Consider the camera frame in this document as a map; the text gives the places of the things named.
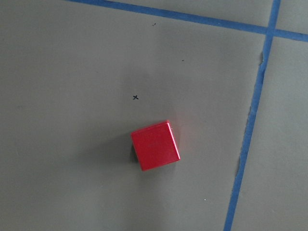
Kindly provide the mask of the brown paper table cover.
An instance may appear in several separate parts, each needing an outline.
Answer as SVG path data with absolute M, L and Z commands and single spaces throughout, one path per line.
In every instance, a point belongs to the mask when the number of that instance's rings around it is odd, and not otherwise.
M 307 1 L 1 1 L 0 228 L 307 230 Z

